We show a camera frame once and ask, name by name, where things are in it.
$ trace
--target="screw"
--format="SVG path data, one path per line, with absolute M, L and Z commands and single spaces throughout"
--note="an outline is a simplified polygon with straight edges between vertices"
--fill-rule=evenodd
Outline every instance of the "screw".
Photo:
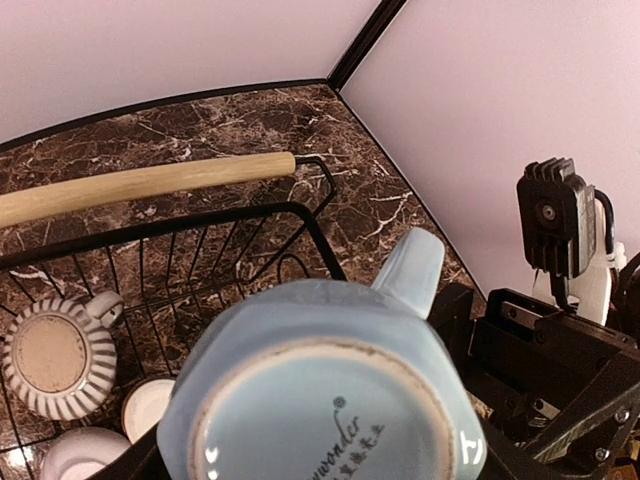
M 546 220 L 552 221 L 554 218 L 556 218 L 556 211 L 551 205 L 544 205 L 542 207 L 542 216 Z
M 545 333 L 543 331 L 538 330 L 535 335 L 534 335 L 536 342 L 538 343 L 544 343 L 547 341 L 547 336 L 545 335 Z
M 333 406 L 336 407 L 338 410 L 340 410 L 346 404 L 347 404 L 347 401 L 344 399 L 344 397 L 336 397 L 333 399 Z
M 629 413 L 629 410 L 620 410 L 619 412 L 617 412 L 613 418 L 615 419 L 616 422 L 618 422 L 620 425 L 623 425 L 625 423 L 627 423 L 627 420 L 629 420 L 629 417 L 631 416 L 631 414 Z
M 607 458 L 609 458 L 609 455 L 611 454 L 611 452 L 609 450 L 607 450 L 606 448 L 596 448 L 596 451 L 594 452 L 593 456 L 595 457 L 595 459 L 599 462 L 605 462 L 607 460 Z

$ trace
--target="small white dish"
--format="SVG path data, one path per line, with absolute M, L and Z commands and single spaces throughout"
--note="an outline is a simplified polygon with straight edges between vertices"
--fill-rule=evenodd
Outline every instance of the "small white dish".
M 96 410 L 116 377 L 109 328 L 124 301 L 103 292 L 86 305 L 61 298 L 27 307 L 2 348 L 9 387 L 30 410 L 52 420 L 74 420 Z
M 97 427 L 70 430 L 58 437 L 42 461 L 40 480 L 85 480 L 122 455 L 131 443 Z
M 160 421 L 169 406 L 173 378 L 147 380 L 127 396 L 122 406 L 122 429 L 136 443 Z

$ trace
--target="wooden handle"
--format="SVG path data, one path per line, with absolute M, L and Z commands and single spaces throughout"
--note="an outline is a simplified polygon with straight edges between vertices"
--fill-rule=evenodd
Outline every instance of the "wooden handle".
M 0 195 L 0 228 L 61 213 L 180 190 L 290 175 L 289 152 L 137 168 Z

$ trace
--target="light blue mug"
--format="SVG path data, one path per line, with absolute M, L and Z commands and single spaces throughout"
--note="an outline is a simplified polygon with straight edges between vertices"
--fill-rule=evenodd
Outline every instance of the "light blue mug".
M 220 315 L 158 427 L 172 478 L 477 478 L 482 429 L 425 322 L 443 258 L 413 229 L 371 287 L 299 281 Z

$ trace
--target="ceramic cup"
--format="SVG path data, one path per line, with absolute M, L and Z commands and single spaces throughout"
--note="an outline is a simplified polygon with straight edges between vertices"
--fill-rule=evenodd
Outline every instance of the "ceramic cup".
M 113 387 L 116 348 L 109 328 L 124 300 L 103 292 L 86 305 L 61 298 L 18 315 L 3 346 L 5 380 L 29 409 L 52 420 L 82 418 Z
M 122 455 L 131 444 L 105 428 L 84 427 L 58 437 L 42 461 L 40 480 L 85 480 Z
M 122 430 L 136 443 L 160 421 L 169 405 L 174 378 L 155 378 L 138 384 L 122 404 Z
M 171 477 L 478 478 L 482 427 L 425 322 L 444 255 L 414 229 L 371 288 L 309 279 L 223 312 L 157 429 Z

